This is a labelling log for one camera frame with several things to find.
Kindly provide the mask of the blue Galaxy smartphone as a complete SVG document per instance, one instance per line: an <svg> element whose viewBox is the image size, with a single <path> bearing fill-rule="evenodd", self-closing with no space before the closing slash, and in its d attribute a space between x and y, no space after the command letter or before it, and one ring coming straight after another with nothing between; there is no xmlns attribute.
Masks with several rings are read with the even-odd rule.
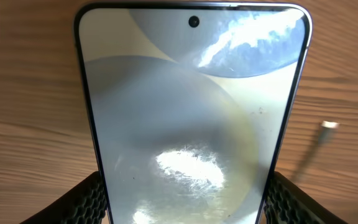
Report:
<svg viewBox="0 0 358 224"><path fill-rule="evenodd" d="M111 223L258 223L312 35L272 2L92 2L73 22Z"/></svg>

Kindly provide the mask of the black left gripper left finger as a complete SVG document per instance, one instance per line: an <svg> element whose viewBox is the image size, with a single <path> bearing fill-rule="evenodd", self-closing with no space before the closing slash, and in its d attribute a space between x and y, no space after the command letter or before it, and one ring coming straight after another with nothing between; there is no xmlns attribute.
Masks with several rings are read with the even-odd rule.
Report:
<svg viewBox="0 0 358 224"><path fill-rule="evenodd" d="M21 224L101 224L106 209L103 180L96 171Z"/></svg>

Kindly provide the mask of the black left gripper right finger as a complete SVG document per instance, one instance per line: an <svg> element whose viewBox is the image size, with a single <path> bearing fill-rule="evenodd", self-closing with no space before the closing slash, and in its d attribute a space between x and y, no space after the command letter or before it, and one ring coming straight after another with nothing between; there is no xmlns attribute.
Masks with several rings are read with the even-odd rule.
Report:
<svg viewBox="0 0 358 224"><path fill-rule="evenodd" d="M279 172L268 185L264 214L267 224L347 224Z"/></svg>

